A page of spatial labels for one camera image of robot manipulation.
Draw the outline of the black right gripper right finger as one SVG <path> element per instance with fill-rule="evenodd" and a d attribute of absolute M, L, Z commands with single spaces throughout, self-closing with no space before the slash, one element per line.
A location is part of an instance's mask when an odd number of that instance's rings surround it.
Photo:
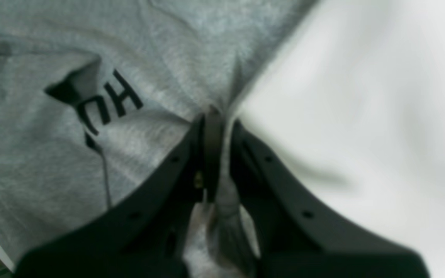
<path fill-rule="evenodd" d="M 263 141 L 233 125 L 230 176 L 256 230 L 258 278 L 428 278 L 414 251 L 347 220 Z"/>

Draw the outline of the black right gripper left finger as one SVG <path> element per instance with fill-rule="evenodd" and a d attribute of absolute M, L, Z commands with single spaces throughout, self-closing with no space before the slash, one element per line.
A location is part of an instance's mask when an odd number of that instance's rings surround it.
<path fill-rule="evenodd" d="M 224 121 L 212 108 L 129 197 L 97 220 L 27 253 L 16 278 L 186 278 L 190 215 L 213 201 Z"/>

